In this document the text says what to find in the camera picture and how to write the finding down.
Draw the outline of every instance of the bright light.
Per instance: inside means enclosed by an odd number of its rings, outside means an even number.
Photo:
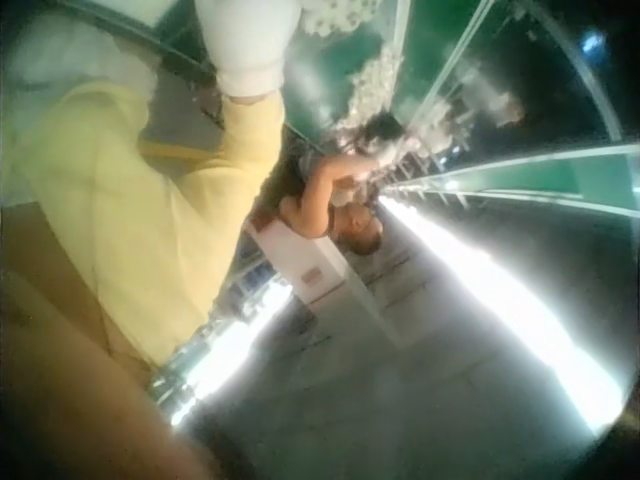
[[[213,342],[207,356],[187,374],[187,383],[197,399],[216,392],[240,369],[249,356],[251,343],[249,327],[238,321]]]
[[[582,41],[582,51],[589,53],[604,43],[604,36],[601,33],[592,32]]]
[[[240,370],[249,357],[256,338],[289,302],[292,291],[291,285],[285,286],[272,281],[260,299],[257,315],[251,324],[233,321],[211,342],[207,355],[186,375],[187,384],[193,388],[197,399],[218,391]],[[188,409],[186,412],[183,410],[174,415],[177,423],[188,413]]]
[[[445,190],[457,190],[460,184],[456,180],[449,180],[444,184]]]
[[[291,293],[293,287],[291,285],[280,285],[279,283],[272,282],[267,291],[264,293],[260,304],[257,308],[257,315],[253,318],[249,328],[253,340],[266,328],[266,326],[273,320],[278,312],[289,303],[291,299]]]
[[[173,414],[173,416],[171,417],[171,425],[173,425],[174,427],[180,425],[180,423],[182,423],[182,420],[184,420],[184,418],[189,414],[195,404],[196,399],[190,398],[189,401],[185,403],[180,410]]]
[[[622,411],[622,392],[613,379],[577,348],[555,315],[485,252],[391,198],[381,203],[458,277],[469,292],[557,375],[585,422],[597,431]]]

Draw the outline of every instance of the hand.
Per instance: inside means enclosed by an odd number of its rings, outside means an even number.
[[[388,142],[382,149],[374,155],[379,168],[385,168],[396,161],[398,157],[398,145]]]
[[[196,11],[220,91],[260,98],[282,86],[297,0],[196,0]]]

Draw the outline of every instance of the hair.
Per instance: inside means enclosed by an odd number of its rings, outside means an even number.
[[[345,235],[343,242],[345,246],[356,255],[366,256],[377,252],[382,245],[382,231],[378,228],[379,221],[375,216],[371,216],[369,224],[358,233]]]

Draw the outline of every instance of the yellow shirt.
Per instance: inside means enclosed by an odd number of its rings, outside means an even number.
[[[105,82],[74,89],[5,146],[3,188],[26,180],[82,280],[156,365],[207,321],[279,156],[279,93],[249,106],[225,100],[223,115],[221,148],[177,180],[138,153],[146,102]]]

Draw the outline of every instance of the white flowers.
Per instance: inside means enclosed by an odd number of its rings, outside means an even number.
[[[352,32],[369,22],[382,0],[301,0],[302,27],[309,35],[326,37],[332,32]]]

